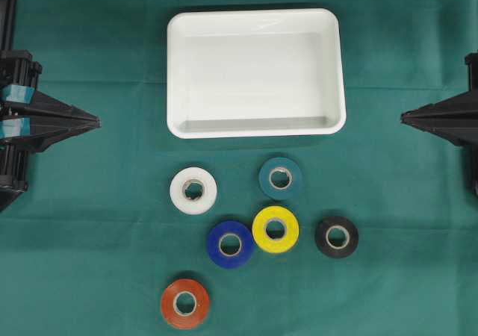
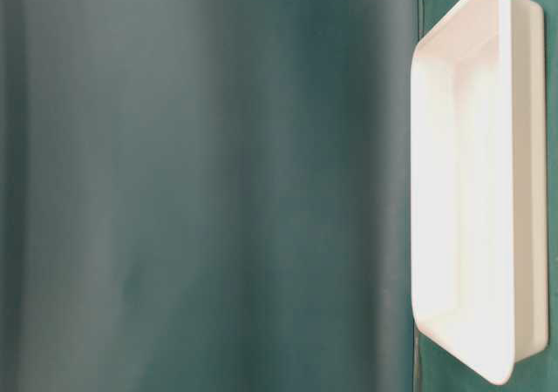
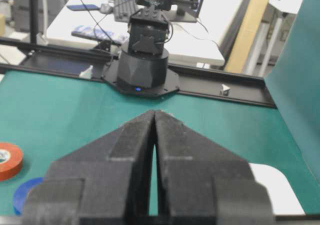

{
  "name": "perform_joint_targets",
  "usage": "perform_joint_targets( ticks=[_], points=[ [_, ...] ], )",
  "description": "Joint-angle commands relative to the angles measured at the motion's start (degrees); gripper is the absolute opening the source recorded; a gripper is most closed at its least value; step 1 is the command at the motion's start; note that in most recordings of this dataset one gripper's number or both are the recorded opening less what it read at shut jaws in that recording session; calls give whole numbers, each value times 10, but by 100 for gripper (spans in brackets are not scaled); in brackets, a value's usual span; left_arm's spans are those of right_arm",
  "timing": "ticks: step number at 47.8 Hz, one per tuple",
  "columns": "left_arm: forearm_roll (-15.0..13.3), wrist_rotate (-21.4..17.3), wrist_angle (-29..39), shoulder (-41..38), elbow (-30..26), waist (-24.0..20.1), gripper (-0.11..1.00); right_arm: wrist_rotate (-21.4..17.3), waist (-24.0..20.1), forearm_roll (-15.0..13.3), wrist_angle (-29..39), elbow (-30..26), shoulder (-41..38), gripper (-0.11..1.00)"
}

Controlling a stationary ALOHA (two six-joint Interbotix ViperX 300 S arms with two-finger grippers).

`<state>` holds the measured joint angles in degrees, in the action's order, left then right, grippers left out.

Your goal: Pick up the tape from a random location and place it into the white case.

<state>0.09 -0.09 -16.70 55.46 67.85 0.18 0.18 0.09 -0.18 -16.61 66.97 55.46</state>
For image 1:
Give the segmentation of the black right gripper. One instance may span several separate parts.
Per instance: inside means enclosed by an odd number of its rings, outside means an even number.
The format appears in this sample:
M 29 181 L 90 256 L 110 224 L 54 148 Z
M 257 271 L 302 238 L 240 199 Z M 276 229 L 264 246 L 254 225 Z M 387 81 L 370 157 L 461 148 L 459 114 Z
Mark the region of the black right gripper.
M 455 146 L 471 145 L 471 186 L 477 196 L 477 53 L 465 57 L 469 91 L 402 113 L 403 124 L 448 140 Z M 442 119 L 429 117 L 465 117 Z

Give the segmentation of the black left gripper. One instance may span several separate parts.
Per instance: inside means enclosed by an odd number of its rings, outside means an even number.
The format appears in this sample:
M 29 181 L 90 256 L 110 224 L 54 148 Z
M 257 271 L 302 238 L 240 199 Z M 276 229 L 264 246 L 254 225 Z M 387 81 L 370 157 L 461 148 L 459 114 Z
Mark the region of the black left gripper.
M 38 91 L 41 73 L 30 52 L 1 51 L 1 191 L 28 189 L 28 152 L 101 127 L 92 114 Z

